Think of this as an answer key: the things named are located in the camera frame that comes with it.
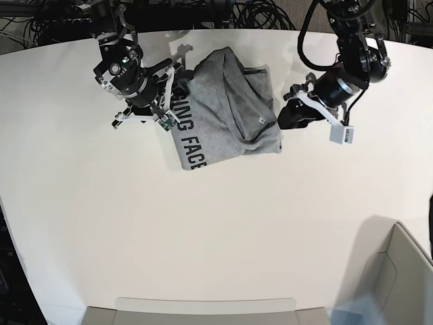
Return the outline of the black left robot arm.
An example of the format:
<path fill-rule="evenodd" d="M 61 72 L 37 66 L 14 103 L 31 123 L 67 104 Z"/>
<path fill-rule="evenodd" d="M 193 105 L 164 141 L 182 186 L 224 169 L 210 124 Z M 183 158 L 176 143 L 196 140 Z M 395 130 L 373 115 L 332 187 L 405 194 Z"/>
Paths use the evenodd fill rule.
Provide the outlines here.
<path fill-rule="evenodd" d="M 338 54 L 331 65 L 312 63 L 304 40 L 315 9 L 321 5 L 337 36 Z M 353 106 L 372 83 L 383 81 L 391 66 L 382 32 L 371 10 L 375 1 L 313 1 L 297 40 L 301 62 L 311 70 L 304 83 L 293 84 L 284 95 L 286 106 L 277 122 L 282 130 L 303 129 L 327 120 L 347 127 Z"/>

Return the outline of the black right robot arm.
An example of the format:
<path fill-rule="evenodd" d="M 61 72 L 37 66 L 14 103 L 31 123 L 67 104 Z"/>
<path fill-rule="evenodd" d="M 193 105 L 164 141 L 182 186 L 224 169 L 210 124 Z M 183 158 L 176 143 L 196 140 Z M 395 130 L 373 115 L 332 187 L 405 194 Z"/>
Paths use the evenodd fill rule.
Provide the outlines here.
<path fill-rule="evenodd" d="M 135 27 L 124 14 L 130 1 L 77 1 L 79 9 L 91 13 L 91 36 L 97 40 L 101 62 L 93 69 L 95 80 L 104 91 L 128 104 L 115 119 L 136 118 L 167 123 L 175 119 L 170 109 L 175 74 L 182 67 L 176 53 L 153 66 L 144 67 L 144 52 Z"/>

